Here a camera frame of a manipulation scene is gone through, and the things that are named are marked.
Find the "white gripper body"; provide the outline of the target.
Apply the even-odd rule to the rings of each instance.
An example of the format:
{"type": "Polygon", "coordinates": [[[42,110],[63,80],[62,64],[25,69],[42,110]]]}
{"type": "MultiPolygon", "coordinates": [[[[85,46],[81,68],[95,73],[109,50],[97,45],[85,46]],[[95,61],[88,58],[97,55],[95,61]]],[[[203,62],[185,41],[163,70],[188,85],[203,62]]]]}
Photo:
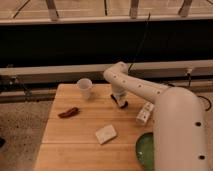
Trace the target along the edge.
{"type": "Polygon", "coordinates": [[[122,97],[126,100],[126,91],[122,87],[119,87],[119,86],[116,86],[115,84],[112,84],[111,90],[112,90],[111,95],[114,95],[115,97],[122,97]]]}

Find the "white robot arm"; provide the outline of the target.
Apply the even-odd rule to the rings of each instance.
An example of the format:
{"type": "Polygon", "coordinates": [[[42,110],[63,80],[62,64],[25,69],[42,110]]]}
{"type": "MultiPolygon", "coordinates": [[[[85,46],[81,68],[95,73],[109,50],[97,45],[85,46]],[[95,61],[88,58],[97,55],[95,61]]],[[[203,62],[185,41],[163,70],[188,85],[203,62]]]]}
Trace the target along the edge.
{"type": "Polygon", "coordinates": [[[115,98],[127,91],[154,104],[154,171],[210,171],[205,108],[196,94],[128,75],[118,62],[103,73],[115,98]]]}

